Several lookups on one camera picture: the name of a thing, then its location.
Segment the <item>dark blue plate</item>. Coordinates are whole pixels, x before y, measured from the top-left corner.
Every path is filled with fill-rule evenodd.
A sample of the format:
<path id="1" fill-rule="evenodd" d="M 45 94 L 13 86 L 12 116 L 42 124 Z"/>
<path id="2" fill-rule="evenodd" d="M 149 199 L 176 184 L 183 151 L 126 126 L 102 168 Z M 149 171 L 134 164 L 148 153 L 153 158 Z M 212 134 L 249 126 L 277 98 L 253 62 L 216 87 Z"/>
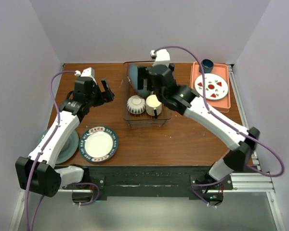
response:
<path id="1" fill-rule="evenodd" d="M 150 95 L 150 92 L 147 90 L 139 90 L 138 88 L 138 68 L 137 65 L 131 64 L 128 67 L 128 79 L 135 90 L 135 92 L 142 98 L 147 98 Z"/>

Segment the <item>cream ceramic mug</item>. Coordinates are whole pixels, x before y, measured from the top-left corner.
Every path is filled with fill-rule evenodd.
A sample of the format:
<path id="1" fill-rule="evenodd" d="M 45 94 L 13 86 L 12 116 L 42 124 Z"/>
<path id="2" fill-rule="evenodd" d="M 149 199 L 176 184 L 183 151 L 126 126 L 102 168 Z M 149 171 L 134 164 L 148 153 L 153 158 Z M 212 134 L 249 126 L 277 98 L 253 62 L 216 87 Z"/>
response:
<path id="1" fill-rule="evenodd" d="M 146 113 L 157 119 L 162 112 L 162 103 L 157 99 L 156 95 L 150 95 L 145 101 Z"/>

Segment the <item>black wire dish rack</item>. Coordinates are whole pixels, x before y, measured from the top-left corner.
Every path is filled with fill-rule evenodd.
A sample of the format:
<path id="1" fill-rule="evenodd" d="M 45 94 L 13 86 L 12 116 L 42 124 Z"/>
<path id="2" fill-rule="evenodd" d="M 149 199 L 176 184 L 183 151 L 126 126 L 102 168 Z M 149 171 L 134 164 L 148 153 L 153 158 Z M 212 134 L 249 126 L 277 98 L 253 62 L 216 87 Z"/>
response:
<path id="1" fill-rule="evenodd" d="M 162 112 L 158 116 L 157 119 L 153 118 L 152 116 L 148 115 L 146 112 L 143 112 L 139 115 L 133 115 L 127 110 L 127 100 L 133 96 L 138 95 L 133 87 L 131 86 L 129 79 L 128 79 L 128 67 L 131 64 L 135 64 L 137 66 L 151 66 L 152 62 L 150 61 L 130 61 L 125 62 L 123 64 L 123 72 L 122 72 L 122 97 L 123 97 L 123 119 L 126 121 L 126 123 L 132 127 L 155 127 L 155 126 L 163 126 L 165 123 L 171 119 L 171 111 L 170 109 L 166 108 L 165 106 L 162 106 Z"/>

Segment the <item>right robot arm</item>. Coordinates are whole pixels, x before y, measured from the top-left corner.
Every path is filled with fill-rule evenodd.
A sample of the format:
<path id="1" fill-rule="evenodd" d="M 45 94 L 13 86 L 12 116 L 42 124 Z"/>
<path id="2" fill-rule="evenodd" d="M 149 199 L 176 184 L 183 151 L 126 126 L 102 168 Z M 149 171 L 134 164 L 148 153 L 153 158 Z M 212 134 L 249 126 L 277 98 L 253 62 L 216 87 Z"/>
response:
<path id="1" fill-rule="evenodd" d="M 174 66 L 171 64 L 131 66 L 128 76 L 136 80 L 137 89 L 153 91 L 165 107 L 200 123 L 228 147 L 229 151 L 210 167 L 205 177 L 206 186 L 216 189 L 227 175 L 245 170 L 260 132 L 228 119 L 206 104 L 196 90 L 178 85 L 173 71 Z"/>

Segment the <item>white plate green lettered rim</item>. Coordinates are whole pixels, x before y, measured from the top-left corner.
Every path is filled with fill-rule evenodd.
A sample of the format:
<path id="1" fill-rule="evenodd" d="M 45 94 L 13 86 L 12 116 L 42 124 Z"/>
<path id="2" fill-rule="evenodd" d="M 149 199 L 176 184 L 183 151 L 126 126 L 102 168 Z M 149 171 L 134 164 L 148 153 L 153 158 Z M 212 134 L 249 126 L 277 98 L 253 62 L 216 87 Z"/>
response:
<path id="1" fill-rule="evenodd" d="M 113 157 L 118 149 L 118 136 L 109 127 L 88 129 L 79 140 L 81 156 L 92 163 L 101 163 Z"/>

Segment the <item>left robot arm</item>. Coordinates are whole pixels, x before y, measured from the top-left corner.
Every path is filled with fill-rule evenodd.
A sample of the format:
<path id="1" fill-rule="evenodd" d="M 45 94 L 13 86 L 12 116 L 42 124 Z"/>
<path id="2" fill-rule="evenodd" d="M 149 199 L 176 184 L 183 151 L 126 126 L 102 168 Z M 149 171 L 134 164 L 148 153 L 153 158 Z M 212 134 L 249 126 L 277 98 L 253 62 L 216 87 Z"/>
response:
<path id="1" fill-rule="evenodd" d="M 59 189 L 75 184 L 85 189 L 90 184 L 90 175 L 85 167 L 70 166 L 55 169 L 56 161 L 71 133 L 78 127 L 91 107 L 97 107 L 114 99 L 106 79 L 98 84 L 91 77 L 78 77 L 71 91 L 59 107 L 54 123 L 44 138 L 28 157 L 19 157 L 15 163 L 21 189 L 53 197 Z"/>

